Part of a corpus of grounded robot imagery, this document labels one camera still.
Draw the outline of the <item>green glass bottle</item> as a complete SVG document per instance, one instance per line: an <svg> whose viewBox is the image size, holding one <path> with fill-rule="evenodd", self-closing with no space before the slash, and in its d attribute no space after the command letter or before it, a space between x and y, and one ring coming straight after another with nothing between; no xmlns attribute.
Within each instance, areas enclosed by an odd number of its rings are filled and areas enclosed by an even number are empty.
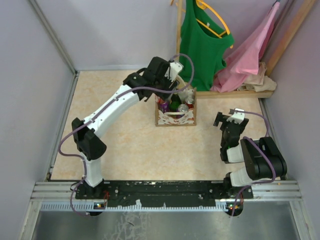
<svg viewBox="0 0 320 240"><path fill-rule="evenodd" d="M176 93L173 94L171 96L170 100L171 100L171 102L169 104L169 111L170 112L177 112L178 111L178 107L182 104L182 101L181 101L179 95L176 94Z"/></svg>

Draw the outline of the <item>purple Fanta can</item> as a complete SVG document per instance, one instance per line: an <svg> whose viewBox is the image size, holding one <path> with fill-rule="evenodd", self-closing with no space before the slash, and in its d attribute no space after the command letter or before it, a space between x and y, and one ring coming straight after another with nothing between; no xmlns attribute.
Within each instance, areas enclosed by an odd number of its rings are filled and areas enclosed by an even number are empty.
<svg viewBox="0 0 320 240"><path fill-rule="evenodd" d="M176 116L177 119L179 118L182 118L184 117L189 111L189 106L186 105L186 104L180 104L178 107L177 107L177 110L176 112L177 113L180 113Z"/></svg>
<svg viewBox="0 0 320 240"><path fill-rule="evenodd" d="M162 113L167 113L170 111L169 109L169 103L168 102L162 102L158 104L158 109L162 112Z"/></svg>

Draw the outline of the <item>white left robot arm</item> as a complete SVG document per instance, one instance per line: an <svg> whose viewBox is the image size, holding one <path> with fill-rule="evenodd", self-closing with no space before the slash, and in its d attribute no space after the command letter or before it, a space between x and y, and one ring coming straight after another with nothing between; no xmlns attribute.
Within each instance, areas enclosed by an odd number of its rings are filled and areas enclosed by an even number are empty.
<svg viewBox="0 0 320 240"><path fill-rule="evenodd" d="M130 107L148 101L152 95L167 101L177 89L177 76L183 65L153 57L148 67L129 74L115 94L85 119L75 118L72 123L73 140L84 157L84 184L86 192L97 199L103 195L104 186L101 158L107 150L101 140L108 128Z"/></svg>

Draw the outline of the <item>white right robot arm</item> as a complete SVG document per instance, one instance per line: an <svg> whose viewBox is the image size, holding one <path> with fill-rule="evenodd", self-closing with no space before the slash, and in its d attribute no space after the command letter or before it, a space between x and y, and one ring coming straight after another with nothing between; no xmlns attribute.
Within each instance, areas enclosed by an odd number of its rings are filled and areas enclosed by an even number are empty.
<svg viewBox="0 0 320 240"><path fill-rule="evenodd" d="M235 198L241 188L258 183L270 183L276 178L284 178L287 174L287 163L278 149L274 139L269 136L269 122L265 120L266 135L253 140L241 136L249 119L245 114L263 118L255 112L232 109L229 115L222 112L216 114L213 126L220 126L220 158L225 164L243 163L244 166L229 172L223 179L223 192L229 198Z"/></svg>

